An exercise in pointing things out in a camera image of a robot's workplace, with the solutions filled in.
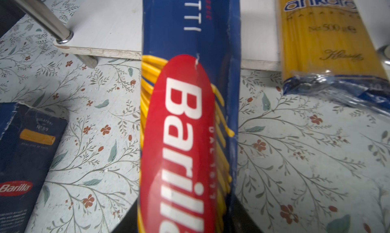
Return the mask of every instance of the barilla spaghetti box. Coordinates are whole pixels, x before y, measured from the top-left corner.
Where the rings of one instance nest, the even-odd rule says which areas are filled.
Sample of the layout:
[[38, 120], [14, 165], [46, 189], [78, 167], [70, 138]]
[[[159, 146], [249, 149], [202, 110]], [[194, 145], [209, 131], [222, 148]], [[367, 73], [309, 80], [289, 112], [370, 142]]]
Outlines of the barilla spaghetti box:
[[220, 233], [237, 166], [239, 0], [143, 0], [140, 233]]
[[67, 121], [0, 103], [0, 233], [23, 233]]

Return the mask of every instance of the chrome leg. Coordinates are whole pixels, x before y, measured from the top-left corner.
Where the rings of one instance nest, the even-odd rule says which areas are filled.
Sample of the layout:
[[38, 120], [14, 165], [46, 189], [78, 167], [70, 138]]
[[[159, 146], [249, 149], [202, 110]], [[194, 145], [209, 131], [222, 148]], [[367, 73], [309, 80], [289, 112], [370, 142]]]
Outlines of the chrome leg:
[[378, 54], [385, 64], [390, 65], [390, 45], [385, 45], [378, 49]]
[[[41, 0], [12, 1], [39, 25], [45, 28], [59, 44], [67, 43], [72, 39], [73, 32], [67, 29]], [[95, 68], [98, 64], [96, 58], [93, 56], [76, 55], [76, 57], [90, 68]]]

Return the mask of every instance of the yellow spaghetti package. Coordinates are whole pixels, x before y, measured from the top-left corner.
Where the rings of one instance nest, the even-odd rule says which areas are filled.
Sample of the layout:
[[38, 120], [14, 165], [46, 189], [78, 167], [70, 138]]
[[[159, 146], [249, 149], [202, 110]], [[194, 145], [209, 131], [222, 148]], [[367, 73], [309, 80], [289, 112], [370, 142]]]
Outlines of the yellow spaghetti package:
[[353, 0], [278, 0], [284, 94], [390, 115], [386, 73]]

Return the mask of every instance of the floral pattern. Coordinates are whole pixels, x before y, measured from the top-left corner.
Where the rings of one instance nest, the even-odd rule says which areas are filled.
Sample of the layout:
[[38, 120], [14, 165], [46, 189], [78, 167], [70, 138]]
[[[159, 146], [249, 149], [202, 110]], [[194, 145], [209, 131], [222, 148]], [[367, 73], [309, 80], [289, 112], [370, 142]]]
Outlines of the floral pattern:
[[[83, 0], [43, 1], [66, 22]], [[139, 192], [140, 62], [90, 69], [52, 41], [28, 16], [0, 38], [0, 100], [69, 120], [26, 232], [108, 233]], [[235, 190], [250, 216], [265, 233], [389, 233], [389, 122], [282, 86], [241, 71]]]

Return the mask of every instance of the barilla rigatoni box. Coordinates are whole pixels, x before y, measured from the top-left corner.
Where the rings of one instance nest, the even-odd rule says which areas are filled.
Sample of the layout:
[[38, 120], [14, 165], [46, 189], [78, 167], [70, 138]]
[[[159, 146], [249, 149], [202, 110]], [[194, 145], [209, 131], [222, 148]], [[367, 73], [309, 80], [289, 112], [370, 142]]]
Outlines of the barilla rigatoni box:
[[21, 103], [0, 113], [0, 233], [22, 233], [67, 121]]

